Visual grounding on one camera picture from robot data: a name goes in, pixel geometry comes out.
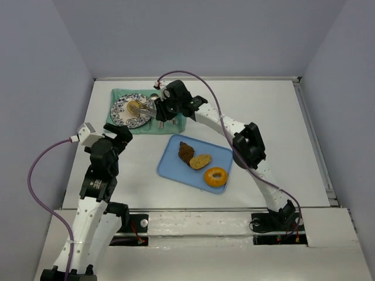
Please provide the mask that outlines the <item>stainless steel serving tongs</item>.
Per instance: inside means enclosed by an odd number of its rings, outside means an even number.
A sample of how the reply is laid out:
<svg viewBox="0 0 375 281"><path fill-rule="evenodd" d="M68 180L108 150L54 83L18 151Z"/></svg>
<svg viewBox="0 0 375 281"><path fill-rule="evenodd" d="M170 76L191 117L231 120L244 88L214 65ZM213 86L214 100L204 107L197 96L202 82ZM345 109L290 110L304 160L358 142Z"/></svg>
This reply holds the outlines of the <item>stainless steel serving tongs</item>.
<svg viewBox="0 0 375 281"><path fill-rule="evenodd" d="M147 107L145 104L137 101L140 104L139 114L144 114L152 118L156 118L156 110L150 107Z"/></svg>

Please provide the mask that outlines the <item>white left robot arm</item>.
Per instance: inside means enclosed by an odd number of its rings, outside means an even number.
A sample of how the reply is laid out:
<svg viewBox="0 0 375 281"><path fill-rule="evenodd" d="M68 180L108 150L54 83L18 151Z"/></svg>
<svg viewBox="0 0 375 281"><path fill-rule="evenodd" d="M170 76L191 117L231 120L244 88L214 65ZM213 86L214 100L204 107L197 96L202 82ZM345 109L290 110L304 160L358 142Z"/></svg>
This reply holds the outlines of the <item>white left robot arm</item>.
<svg viewBox="0 0 375 281"><path fill-rule="evenodd" d="M126 204L111 201L119 174L119 155L132 140L126 126L109 123L104 129L111 138L98 134L84 123L69 141L84 146L90 165L79 192L78 207L63 249L51 269L43 270L41 280L97 280L98 263L117 231L129 222Z"/></svg>

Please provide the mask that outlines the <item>yellow muffin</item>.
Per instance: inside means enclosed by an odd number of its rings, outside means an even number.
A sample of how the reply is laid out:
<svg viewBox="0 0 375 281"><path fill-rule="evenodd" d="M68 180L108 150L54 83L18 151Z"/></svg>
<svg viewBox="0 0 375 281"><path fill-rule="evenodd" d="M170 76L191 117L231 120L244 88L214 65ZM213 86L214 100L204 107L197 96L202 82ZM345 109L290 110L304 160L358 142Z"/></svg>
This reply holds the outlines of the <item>yellow muffin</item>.
<svg viewBox="0 0 375 281"><path fill-rule="evenodd" d="M127 102L127 110L132 115L138 115L140 109L140 104L137 101L129 101Z"/></svg>

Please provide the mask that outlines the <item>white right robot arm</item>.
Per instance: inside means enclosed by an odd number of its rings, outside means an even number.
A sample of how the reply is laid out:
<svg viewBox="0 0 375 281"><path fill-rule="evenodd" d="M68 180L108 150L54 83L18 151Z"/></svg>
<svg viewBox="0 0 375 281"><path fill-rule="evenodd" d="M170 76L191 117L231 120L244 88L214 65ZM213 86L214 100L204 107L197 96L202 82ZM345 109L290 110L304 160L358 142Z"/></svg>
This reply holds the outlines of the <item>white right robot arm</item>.
<svg viewBox="0 0 375 281"><path fill-rule="evenodd" d="M156 119L165 122L182 114L223 135L233 151L234 161L251 174L263 195L271 221L277 226L293 222L293 232L296 232L302 219L301 206L294 196L276 185L266 161L265 145L258 126L253 122L244 124L235 121L223 114L210 87L208 90L214 98L215 107L199 95L192 96L181 80L165 84L158 79L154 88L159 91L159 98L155 101Z"/></svg>

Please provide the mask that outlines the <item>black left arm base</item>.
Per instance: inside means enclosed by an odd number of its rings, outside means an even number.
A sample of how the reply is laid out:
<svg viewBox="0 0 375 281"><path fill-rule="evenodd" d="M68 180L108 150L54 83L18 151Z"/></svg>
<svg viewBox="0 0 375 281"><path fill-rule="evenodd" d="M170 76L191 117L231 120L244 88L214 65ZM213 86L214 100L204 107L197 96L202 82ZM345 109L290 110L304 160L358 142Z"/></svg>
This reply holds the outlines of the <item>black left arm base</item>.
<svg viewBox="0 0 375 281"><path fill-rule="evenodd" d="M131 213L128 224L117 231L109 246L148 246L148 225L148 214Z"/></svg>

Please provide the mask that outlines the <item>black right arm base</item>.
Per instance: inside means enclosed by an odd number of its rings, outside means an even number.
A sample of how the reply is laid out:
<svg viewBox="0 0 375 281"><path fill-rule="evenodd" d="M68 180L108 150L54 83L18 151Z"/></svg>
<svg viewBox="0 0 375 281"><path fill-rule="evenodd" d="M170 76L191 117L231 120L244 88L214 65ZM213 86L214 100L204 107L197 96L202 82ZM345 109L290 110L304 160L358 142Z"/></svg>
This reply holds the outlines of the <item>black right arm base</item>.
<svg viewBox="0 0 375 281"><path fill-rule="evenodd" d="M253 244L261 245L307 245L303 219L295 213L285 224L274 220L269 213L252 213L249 229Z"/></svg>

